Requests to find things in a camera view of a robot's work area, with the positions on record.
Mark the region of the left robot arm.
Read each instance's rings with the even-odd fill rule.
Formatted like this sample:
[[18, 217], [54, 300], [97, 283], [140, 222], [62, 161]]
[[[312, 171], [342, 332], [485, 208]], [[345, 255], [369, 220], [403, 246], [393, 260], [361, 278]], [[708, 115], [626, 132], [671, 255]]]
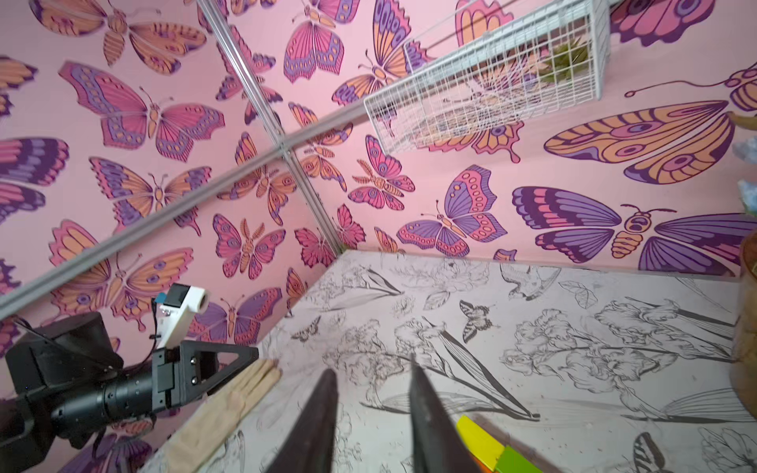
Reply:
[[57, 438], [82, 449], [112, 424], [181, 408], [258, 357], [254, 347], [183, 341], [127, 367], [99, 313], [32, 329], [5, 356], [17, 395], [1, 403], [1, 469], [42, 463]]

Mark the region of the beige rubber glove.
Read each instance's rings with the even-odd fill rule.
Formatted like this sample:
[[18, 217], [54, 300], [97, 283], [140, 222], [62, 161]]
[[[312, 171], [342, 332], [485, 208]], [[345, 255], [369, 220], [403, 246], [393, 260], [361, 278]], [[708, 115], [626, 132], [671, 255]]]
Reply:
[[195, 411], [165, 447], [168, 472], [196, 472], [282, 376], [274, 360], [257, 360]]

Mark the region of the orange small block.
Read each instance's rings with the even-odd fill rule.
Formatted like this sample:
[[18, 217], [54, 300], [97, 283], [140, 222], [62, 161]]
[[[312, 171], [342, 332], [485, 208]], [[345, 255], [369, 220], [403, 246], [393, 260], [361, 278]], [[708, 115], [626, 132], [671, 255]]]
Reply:
[[493, 471], [492, 471], [491, 469], [489, 469], [489, 468], [488, 468], [488, 467], [487, 467], [487, 466], [486, 466], [486, 465], [485, 465], [484, 463], [482, 463], [482, 462], [481, 462], [480, 460], [478, 460], [477, 458], [473, 458], [473, 460], [474, 460], [474, 463], [475, 463], [475, 464], [477, 465], [477, 467], [479, 468], [479, 471], [480, 471], [481, 473], [493, 473]]

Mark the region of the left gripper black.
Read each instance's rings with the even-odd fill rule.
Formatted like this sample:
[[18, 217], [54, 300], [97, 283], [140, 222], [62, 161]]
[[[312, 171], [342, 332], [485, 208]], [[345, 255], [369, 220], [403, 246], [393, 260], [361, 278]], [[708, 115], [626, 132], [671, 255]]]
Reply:
[[259, 358], [258, 348], [183, 341], [152, 356], [152, 407], [166, 411], [214, 394]]

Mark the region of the yellow block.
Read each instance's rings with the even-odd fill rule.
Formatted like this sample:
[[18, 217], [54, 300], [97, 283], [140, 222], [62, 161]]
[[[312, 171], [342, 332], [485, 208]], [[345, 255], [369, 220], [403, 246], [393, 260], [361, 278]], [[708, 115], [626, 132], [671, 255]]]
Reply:
[[494, 465], [505, 448], [504, 445], [467, 416], [461, 416], [457, 421], [457, 433], [472, 457], [494, 472]]

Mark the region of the green rectangular block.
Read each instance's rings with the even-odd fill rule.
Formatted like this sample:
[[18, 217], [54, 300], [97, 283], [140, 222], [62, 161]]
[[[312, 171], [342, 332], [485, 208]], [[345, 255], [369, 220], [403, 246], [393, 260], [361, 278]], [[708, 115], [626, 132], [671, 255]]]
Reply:
[[512, 447], [505, 447], [494, 465], [494, 472], [541, 473], [541, 470]]

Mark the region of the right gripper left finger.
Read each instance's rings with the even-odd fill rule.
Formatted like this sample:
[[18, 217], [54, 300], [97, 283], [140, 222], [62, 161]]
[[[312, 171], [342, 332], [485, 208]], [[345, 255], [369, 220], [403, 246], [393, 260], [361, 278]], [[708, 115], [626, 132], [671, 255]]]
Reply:
[[334, 370], [326, 369], [266, 472], [329, 473], [333, 463], [337, 410], [337, 376]]

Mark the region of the small succulent in basket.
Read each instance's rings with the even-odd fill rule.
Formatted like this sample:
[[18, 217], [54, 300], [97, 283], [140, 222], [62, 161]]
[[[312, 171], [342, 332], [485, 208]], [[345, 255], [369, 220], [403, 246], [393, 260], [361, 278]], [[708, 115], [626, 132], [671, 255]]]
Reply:
[[591, 57], [589, 46], [582, 39], [563, 43], [542, 61], [538, 78], [545, 84], [559, 84], [572, 81], [589, 69]]

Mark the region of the aluminium frame back bar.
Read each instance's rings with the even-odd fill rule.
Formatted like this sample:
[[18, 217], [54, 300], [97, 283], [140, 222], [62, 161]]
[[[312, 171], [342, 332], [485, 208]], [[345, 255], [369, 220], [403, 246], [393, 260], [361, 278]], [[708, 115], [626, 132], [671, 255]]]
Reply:
[[282, 138], [281, 145], [287, 149], [294, 149], [331, 129], [336, 129], [348, 123], [359, 124], [366, 121], [368, 114], [364, 102], [364, 100], [360, 100], [349, 104], [349, 106], [343, 106], [312, 124], [304, 125], [299, 130], [286, 134]]

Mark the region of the aluminium frame left post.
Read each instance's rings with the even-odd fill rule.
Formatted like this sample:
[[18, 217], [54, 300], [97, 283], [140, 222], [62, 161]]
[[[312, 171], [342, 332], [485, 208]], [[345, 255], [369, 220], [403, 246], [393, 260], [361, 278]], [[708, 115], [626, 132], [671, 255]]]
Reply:
[[221, 45], [224, 55], [229, 59], [235, 73], [240, 79], [248, 100], [254, 105], [262, 120], [264, 129], [272, 142], [272, 153], [275, 158], [281, 158], [295, 179], [298, 190], [303, 194], [305, 201], [317, 221], [319, 230], [323, 233], [329, 247], [336, 255], [344, 252], [340, 238], [336, 234], [335, 226], [323, 207], [323, 203], [306, 175], [299, 158], [294, 152], [294, 147], [287, 141], [285, 130], [275, 118], [274, 112], [264, 98], [260, 86], [250, 69], [250, 61], [246, 59], [242, 49], [235, 41], [231, 28], [217, 6], [216, 1], [198, 1], [197, 4], [211, 26], [218, 45]]

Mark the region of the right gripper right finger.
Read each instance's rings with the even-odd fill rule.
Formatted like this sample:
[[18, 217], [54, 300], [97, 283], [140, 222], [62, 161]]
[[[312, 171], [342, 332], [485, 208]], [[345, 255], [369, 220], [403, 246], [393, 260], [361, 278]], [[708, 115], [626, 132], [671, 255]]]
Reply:
[[414, 472], [474, 473], [480, 468], [423, 369], [411, 360], [409, 386]]

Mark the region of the amber glass vase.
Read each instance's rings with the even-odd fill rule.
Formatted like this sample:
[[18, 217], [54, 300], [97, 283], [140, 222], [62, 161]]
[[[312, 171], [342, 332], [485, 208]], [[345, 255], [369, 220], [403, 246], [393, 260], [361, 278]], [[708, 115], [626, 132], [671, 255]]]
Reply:
[[737, 320], [733, 335], [731, 386], [744, 406], [756, 417], [756, 232], [740, 249], [741, 270], [737, 300]]

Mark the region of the aluminium frame left diagonal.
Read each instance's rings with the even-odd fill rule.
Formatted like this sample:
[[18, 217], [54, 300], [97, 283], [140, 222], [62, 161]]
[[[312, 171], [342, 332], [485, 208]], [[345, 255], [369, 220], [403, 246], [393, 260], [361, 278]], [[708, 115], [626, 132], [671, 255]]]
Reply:
[[163, 226], [173, 221], [179, 214], [190, 210], [192, 207], [199, 206], [203, 202], [211, 199], [228, 186], [232, 186], [235, 181], [241, 179], [244, 175], [267, 165], [283, 156], [281, 147], [272, 148], [262, 155], [252, 160], [246, 161], [244, 165], [230, 169], [216, 177], [209, 183], [201, 186], [199, 189], [189, 193], [186, 197], [179, 199], [178, 203], [172, 204], [167, 208], [147, 217], [142, 223], [131, 226], [126, 230], [112, 236], [105, 242], [97, 244], [91, 250], [85, 250], [82, 254], [75, 256], [72, 260], [67, 260], [56, 266], [53, 270], [41, 275], [41, 277], [24, 285], [21, 289], [11, 292], [9, 295], [1, 297], [1, 319], [4, 320], [11, 315], [17, 315], [24, 307], [35, 303], [36, 300], [45, 294], [57, 289], [58, 287], [70, 282], [75, 277], [81, 275], [97, 263], [107, 259], [120, 250], [149, 237], [153, 232], [160, 230]]

